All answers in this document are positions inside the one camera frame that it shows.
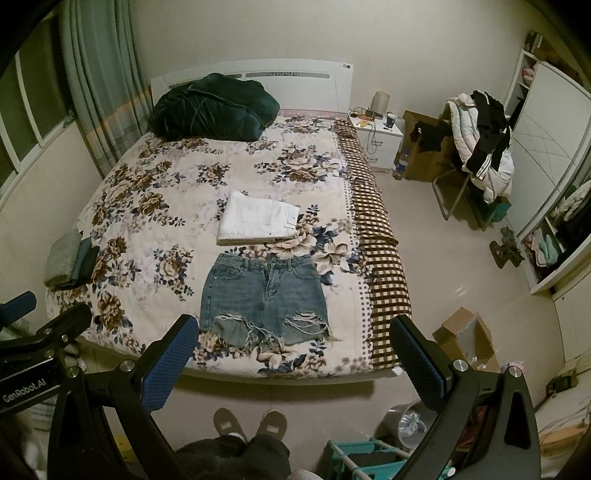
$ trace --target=white nightstand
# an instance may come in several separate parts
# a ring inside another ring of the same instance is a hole
[[[396,125],[392,128],[386,128],[385,118],[376,120],[374,137],[372,122],[366,127],[358,127],[359,122],[361,122],[359,118],[349,115],[349,119],[353,122],[355,130],[357,130],[357,137],[368,159],[369,167],[378,171],[387,171],[394,168],[394,157],[403,137],[402,132]]]

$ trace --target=trash can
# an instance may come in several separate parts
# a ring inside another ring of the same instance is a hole
[[[414,450],[424,439],[429,428],[435,423],[437,412],[429,410],[423,402],[417,400],[412,403],[396,405],[388,410],[384,416],[383,424],[395,439],[395,445],[407,452]],[[414,424],[414,428],[408,428],[408,420]],[[405,431],[415,430],[406,436]]]

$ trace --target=screw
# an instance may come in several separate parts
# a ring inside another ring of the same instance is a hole
[[[460,372],[465,372],[466,370],[468,370],[468,363],[465,360],[454,360],[453,368]]]
[[[515,378],[519,378],[523,373],[521,372],[521,368],[516,367],[515,365],[511,365],[509,367],[509,373],[513,375]]]
[[[131,372],[135,367],[135,362],[133,360],[123,360],[119,364],[119,369],[123,370],[123,372]]]
[[[68,378],[76,378],[79,373],[80,373],[80,368],[78,368],[78,367],[70,367],[67,370],[66,375],[67,375]]]

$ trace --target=blue gripper pad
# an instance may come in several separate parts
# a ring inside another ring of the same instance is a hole
[[[390,343],[421,401],[429,410],[441,412],[445,405],[445,380],[423,348],[403,323],[390,323]]]
[[[147,412],[164,407],[179,375],[197,346],[199,324],[189,318],[167,345],[166,350],[142,382],[142,406]]]
[[[0,304],[0,330],[31,313],[37,307],[37,299],[32,291],[21,293],[7,303]]]

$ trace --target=open cardboard box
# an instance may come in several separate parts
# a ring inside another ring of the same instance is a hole
[[[491,331],[476,313],[460,308],[433,333],[450,360],[463,358],[474,370],[500,372]]]
[[[408,166],[404,170],[404,178],[418,181],[433,181],[437,176],[453,168],[452,157],[457,155],[456,144],[453,137],[444,137],[441,141],[441,151],[426,151],[419,153],[420,139],[413,142],[410,134],[418,121],[423,121],[431,125],[437,125],[439,120],[431,116],[422,115],[407,110],[404,112],[404,137],[402,138],[402,147],[396,156],[398,159],[408,151]]]

